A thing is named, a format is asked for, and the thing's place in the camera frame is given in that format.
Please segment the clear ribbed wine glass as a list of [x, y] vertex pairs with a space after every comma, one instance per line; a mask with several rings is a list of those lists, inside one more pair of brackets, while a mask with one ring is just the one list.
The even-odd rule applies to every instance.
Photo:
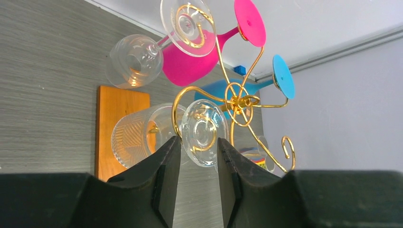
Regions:
[[260, 166], [261, 168], [265, 169], [268, 172], [273, 173], [275, 170], [275, 164], [273, 160], [266, 154], [266, 152], [262, 149], [262, 147], [257, 143], [255, 147], [245, 147], [239, 149], [239, 152], [255, 163], [256, 165]]

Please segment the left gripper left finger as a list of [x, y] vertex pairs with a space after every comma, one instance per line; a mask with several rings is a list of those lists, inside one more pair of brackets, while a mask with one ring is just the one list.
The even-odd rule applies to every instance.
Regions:
[[102, 181], [89, 173], [0, 176], [3, 228], [170, 228], [181, 142], [171, 137], [155, 153]]

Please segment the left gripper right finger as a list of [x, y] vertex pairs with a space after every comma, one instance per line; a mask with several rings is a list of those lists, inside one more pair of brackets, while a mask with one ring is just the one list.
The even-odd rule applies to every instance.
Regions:
[[226, 228], [400, 228], [397, 171], [292, 170], [276, 176], [217, 141]]

